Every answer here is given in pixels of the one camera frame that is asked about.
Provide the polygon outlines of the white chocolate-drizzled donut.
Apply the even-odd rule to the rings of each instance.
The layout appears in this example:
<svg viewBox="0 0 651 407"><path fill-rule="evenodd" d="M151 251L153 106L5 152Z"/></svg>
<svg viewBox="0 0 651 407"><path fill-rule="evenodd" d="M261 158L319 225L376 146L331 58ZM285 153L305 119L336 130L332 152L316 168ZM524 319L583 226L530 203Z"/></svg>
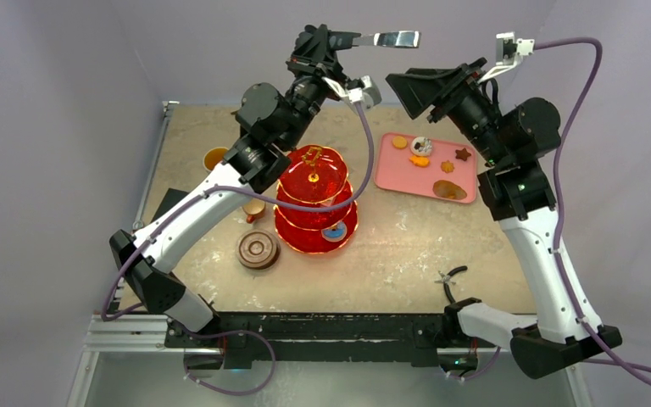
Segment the white chocolate-drizzled donut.
<svg viewBox="0 0 651 407"><path fill-rule="evenodd" d="M430 157L433 150L433 144L428 137L415 137L409 145L410 151L414 156Z"/></svg>

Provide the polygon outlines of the round brown wooden lid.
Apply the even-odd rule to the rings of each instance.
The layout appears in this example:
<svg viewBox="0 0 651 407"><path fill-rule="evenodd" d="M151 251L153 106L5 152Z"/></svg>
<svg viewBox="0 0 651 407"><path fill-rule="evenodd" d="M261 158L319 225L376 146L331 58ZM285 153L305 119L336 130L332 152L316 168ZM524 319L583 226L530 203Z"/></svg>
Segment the round brown wooden lid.
<svg viewBox="0 0 651 407"><path fill-rule="evenodd" d="M263 229L254 229L241 235L236 246L236 258L250 270L265 270L279 259L278 239Z"/></svg>

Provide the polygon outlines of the flower-shaped orange cookie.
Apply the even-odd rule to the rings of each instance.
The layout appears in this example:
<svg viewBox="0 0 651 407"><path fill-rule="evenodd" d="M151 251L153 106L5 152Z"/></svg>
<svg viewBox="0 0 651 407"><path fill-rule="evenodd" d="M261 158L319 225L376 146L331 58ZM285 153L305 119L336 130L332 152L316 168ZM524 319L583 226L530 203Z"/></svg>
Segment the flower-shaped orange cookie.
<svg viewBox="0 0 651 407"><path fill-rule="evenodd" d="M454 163L452 163L451 161L442 162L440 168L446 174L452 173L455 170Z"/></svg>

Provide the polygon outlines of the red three-tier cake stand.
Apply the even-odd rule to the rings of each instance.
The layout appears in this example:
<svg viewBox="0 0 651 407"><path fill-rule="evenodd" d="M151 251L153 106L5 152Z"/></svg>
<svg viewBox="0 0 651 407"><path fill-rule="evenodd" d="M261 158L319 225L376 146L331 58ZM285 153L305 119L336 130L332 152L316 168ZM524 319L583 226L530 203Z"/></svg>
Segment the red three-tier cake stand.
<svg viewBox="0 0 651 407"><path fill-rule="evenodd" d="M277 200L321 208L320 203L331 197L338 196L338 204L341 204L353 196L348 167L337 150L311 144L290 152L288 158L291 164L277 183ZM322 213L275 206L274 216L278 237L292 249L304 254L326 254L342 248L359 224L355 201L346 207ZM341 220L348 226L348 236L338 243L324 240L321 231Z"/></svg>

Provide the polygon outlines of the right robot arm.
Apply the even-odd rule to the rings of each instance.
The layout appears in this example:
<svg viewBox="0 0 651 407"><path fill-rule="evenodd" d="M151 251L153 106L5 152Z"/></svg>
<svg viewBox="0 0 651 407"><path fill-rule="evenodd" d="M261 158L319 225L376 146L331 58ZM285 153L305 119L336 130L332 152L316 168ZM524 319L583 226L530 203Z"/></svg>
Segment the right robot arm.
<svg viewBox="0 0 651 407"><path fill-rule="evenodd" d="M450 119L484 158L479 192L515 251L536 306L527 320L477 298L461 300L444 310L444 338L461 345L476 337L507 349L526 376L539 379L619 346L622 337L589 304L557 232L556 197L540 159L561 144L559 111L534 97L503 113L481 88L484 64L411 68L386 81L409 117Z"/></svg>

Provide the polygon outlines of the black serving tongs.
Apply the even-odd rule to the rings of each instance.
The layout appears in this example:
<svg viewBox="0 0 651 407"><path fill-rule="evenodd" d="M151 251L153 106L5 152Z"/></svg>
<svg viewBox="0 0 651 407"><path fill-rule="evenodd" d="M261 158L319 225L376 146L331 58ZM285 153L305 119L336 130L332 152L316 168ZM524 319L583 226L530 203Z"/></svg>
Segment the black serving tongs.
<svg viewBox="0 0 651 407"><path fill-rule="evenodd" d="M328 43L333 50L353 47L418 48L420 39L419 31L383 31L368 35L350 31L331 31Z"/></svg>

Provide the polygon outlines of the pink layered cake slice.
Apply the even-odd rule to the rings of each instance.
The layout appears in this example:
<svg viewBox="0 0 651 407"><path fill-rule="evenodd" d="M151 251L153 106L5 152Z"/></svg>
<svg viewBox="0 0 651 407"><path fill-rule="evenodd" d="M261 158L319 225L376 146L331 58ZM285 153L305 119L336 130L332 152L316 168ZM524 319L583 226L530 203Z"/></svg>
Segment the pink layered cake slice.
<svg viewBox="0 0 651 407"><path fill-rule="evenodd" d="M340 203L340 198L338 196L331 197L320 203L321 208L328 208L331 211L331 207Z"/></svg>

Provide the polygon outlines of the orange duck pastry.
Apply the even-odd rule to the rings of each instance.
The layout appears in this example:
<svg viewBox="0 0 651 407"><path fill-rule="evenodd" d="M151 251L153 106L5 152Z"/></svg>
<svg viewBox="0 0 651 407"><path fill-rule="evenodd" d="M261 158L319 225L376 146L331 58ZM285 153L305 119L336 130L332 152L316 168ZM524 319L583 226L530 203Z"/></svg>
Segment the orange duck pastry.
<svg viewBox="0 0 651 407"><path fill-rule="evenodd" d="M426 156L412 155L409 161L416 167L426 168L430 165L430 159Z"/></svg>

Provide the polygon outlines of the small copper cup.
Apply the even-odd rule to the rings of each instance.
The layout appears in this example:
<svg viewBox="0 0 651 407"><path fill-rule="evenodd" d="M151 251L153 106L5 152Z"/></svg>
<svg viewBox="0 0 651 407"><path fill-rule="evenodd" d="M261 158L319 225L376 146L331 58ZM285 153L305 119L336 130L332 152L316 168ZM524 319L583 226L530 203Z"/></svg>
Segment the small copper cup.
<svg viewBox="0 0 651 407"><path fill-rule="evenodd" d="M246 223L253 224L256 220L261 219L265 213L265 201L260 199L251 199L242 206L242 212L246 215Z"/></svg>

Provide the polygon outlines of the white mug with tea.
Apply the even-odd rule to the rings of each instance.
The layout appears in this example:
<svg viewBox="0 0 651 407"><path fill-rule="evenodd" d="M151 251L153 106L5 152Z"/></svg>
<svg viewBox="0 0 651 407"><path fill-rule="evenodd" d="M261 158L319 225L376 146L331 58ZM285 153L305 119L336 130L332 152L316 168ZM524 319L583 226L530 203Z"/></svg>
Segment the white mug with tea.
<svg viewBox="0 0 651 407"><path fill-rule="evenodd" d="M223 160L227 152L228 152L228 148L225 147L211 148L203 156L204 169L208 172L212 171L215 168L215 166Z"/></svg>

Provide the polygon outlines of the brown bread roll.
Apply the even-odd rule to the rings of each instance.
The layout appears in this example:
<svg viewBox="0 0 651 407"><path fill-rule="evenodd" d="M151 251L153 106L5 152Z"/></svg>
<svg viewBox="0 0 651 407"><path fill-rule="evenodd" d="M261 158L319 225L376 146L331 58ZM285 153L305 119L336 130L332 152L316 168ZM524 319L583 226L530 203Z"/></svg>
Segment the brown bread roll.
<svg viewBox="0 0 651 407"><path fill-rule="evenodd" d="M447 180L435 181L432 186L432 191L436 197L444 199L461 201L468 197L465 189Z"/></svg>

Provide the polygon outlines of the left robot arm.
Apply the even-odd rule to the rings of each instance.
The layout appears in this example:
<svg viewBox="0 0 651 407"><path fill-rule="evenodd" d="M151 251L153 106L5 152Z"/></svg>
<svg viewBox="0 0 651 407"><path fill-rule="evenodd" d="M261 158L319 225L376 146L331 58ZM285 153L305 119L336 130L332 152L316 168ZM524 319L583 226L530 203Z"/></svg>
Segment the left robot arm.
<svg viewBox="0 0 651 407"><path fill-rule="evenodd" d="M355 47L361 34L307 25L286 61L294 81L285 93L267 82L250 86L235 113L239 137L193 191L165 215L134 234L119 230L109 246L119 273L152 314L186 328L199 347L219 335L215 312L172 273L182 257L227 215L264 191L290 165L296 146L328 98L341 100L336 87L352 83L337 54Z"/></svg>

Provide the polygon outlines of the pink serving tray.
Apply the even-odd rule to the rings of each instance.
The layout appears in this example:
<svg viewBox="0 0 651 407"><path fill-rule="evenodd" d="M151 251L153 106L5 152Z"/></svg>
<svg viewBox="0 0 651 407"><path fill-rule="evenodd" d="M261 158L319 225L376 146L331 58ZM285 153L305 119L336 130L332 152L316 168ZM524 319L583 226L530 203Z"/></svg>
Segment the pink serving tray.
<svg viewBox="0 0 651 407"><path fill-rule="evenodd" d="M392 138L402 136L412 141L414 136L386 133L381 137L378 148L378 158L374 169L374 182L381 189L403 192L421 197L435 198L444 201L471 204L477 197L477 155L474 148L442 140L432 140L433 150L430 157L430 165L426 168L414 166L409 158L413 155L409 145L405 149L397 149L392 145ZM468 148L472 156L467 162L455 158L455 150ZM454 163L455 170L452 173L444 173L440 165L444 161ZM435 181L447 180L465 189L468 197L461 201L436 197L433 194L432 186Z"/></svg>

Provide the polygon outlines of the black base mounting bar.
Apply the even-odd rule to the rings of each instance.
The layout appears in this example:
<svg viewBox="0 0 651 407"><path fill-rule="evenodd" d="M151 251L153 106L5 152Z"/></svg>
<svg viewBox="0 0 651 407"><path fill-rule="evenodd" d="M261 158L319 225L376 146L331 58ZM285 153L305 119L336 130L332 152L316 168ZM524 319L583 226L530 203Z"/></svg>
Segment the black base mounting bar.
<svg viewBox="0 0 651 407"><path fill-rule="evenodd" d="M164 345L191 353L213 350L226 369L254 361L399 362L413 367L474 371L494 349L457 337L442 314L222 312L197 337L167 323Z"/></svg>

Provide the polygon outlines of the round orange cookie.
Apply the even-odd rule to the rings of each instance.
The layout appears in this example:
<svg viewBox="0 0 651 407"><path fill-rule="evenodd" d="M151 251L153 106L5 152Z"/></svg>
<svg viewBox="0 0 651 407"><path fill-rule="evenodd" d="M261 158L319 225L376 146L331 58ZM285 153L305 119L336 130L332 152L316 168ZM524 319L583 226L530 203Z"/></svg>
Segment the round orange cookie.
<svg viewBox="0 0 651 407"><path fill-rule="evenodd" d="M409 145L409 139L402 136L395 136L392 138L392 145L397 149L405 149Z"/></svg>

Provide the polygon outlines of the black-handled pliers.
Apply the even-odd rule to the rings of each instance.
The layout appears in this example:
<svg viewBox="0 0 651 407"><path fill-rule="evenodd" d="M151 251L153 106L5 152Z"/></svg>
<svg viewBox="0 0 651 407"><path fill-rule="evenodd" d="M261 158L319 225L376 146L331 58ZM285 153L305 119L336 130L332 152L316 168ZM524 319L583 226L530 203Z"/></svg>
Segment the black-handled pliers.
<svg viewBox="0 0 651 407"><path fill-rule="evenodd" d="M454 284L453 278L458 274L466 272L468 269L469 267L467 265L461 265L453 268L448 273L443 273L441 271L438 272L439 279L435 280L435 283L440 284L442 286L442 290L444 292L445 298L449 304L456 303L456 299L453 296L451 290L451 286Z"/></svg>

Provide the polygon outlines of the blue frosted donut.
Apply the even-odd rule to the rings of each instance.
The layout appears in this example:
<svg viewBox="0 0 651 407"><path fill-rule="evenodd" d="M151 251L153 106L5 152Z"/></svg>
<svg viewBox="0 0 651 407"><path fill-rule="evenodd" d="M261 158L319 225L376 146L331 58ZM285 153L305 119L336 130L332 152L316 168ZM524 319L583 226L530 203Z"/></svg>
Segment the blue frosted donut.
<svg viewBox="0 0 651 407"><path fill-rule="evenodd" d="M321 236L324 240L331 243L343 241L348 236L348 226L344 221L339 221L334 226L323 229Z"/></svg>

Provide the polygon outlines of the brown star cookie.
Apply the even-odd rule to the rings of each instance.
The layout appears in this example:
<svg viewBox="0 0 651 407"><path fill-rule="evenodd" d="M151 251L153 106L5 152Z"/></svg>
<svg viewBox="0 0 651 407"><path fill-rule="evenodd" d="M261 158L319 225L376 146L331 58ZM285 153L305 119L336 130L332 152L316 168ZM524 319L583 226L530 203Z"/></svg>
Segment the brown star cookie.
<svg viewBox="0 0 651 407"><path fill-rule="evenodd" d="M461 160L464 162L467 162L472 156L472 153L468 148L456 149L454 152L455 152L455 158L457 160Z"/></svg>

